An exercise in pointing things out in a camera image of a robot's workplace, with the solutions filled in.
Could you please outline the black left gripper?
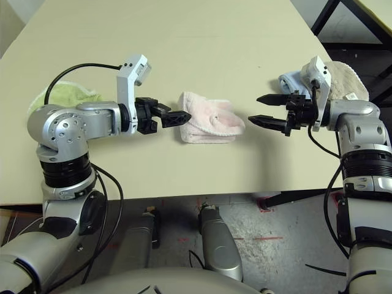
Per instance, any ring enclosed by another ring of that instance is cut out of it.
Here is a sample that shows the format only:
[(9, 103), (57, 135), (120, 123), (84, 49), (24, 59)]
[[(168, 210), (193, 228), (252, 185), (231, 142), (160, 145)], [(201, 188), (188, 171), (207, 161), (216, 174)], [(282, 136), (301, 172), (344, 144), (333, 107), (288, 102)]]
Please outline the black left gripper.
[(143, 135), (157, 132), (157, 122), (154, 116), (162, 115), (162, 127), (176, 127), (187, 123), (192, 115), (186, 111), (171, 111), (171, 108), (158, 103), (158, 100), (149, 97), (138, 97), (135, 100), (137, 111), (137, 131)]

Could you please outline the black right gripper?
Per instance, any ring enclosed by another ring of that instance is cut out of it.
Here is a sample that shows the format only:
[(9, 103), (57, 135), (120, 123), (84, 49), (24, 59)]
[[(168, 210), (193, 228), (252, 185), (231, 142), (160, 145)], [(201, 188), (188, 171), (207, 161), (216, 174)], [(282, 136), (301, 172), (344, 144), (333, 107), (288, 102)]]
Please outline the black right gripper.
[(295, 91), (291, 94), (266, 94), (257, 98), (257, 102), (270, 106), (285, 105), (287, 119), (276, 119), (272, 116), (255, 115), (249, 116), (248, 120), (256, 126), (284, 132), (289, 137), (292, 130), (300, 130), (302, 127), (311, 126), (315, 122), (315, 105), (312, 99)]

